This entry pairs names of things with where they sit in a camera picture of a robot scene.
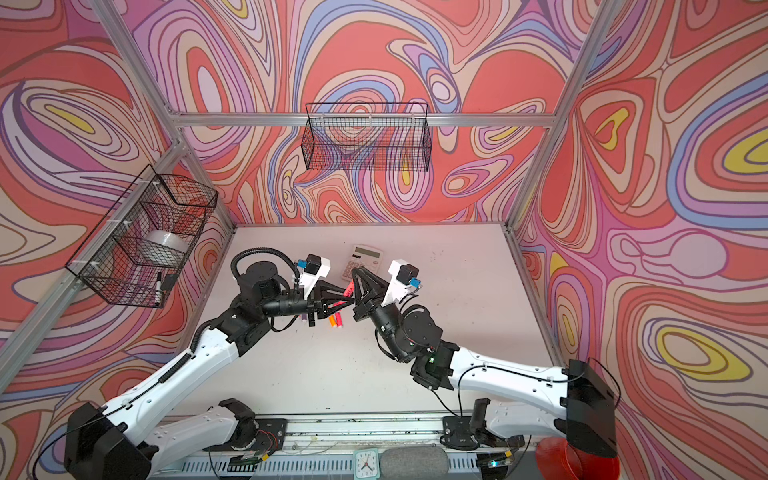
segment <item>clock face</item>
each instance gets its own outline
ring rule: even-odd
[[[379,477],[379,453],[375,450],[355,452],[355,478]]]

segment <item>patterned wall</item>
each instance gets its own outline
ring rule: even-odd
[[[235,223],[506,220],[543,128],[457,130],[453,152],[433,147],[429,172],[307,171],[301,128],[186,133]]]
[[[173,108],[223,112],[359,98],[421,98],[440,112],[508,111],[536,99],[531,111],[552,111],[597,8],[587,0],[119,3]]]
[[[0,45],[2,343],[168,139],[86,0],[2,3]],[[222,243],[214,217],[162,310],[109,306],[90,291],[75,300],[0,396],[0,478],[28,478],[72,410],[171,358]],[[39,478],[64,471],[63,448],[46,453]]]
[[[768,477],[767,111],[767,3],[630,1],[517,219],[631,478]]]

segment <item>black wire mesh basket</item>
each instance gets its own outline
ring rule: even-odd
[[[428,112],[418,101],[306,104],[301,140],[306,169],[428,171]]]
[[[117,226],[90,259],[73,260],[91,232],[67,269],[107,303],[161,308],[214,211],[218,193],[183,175],[155,173],[149,181],[134,182],[144,184],[136,204],[121,220],[108,220]]]

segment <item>calculator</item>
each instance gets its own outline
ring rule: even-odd
[[[382,251],[365,245],[355,245],[352,248],[352,254],[349,256],[349,262],[346,264],[342,278],[352,281],[352,269],[364,266],[371,273],[379,271],[379,264],[382,259]]]

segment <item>red bucket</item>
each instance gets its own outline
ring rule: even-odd
[[[618,480],[619,459],[574,449],[568,440],[547,437],[536,447],[536,465],[545,480]]]

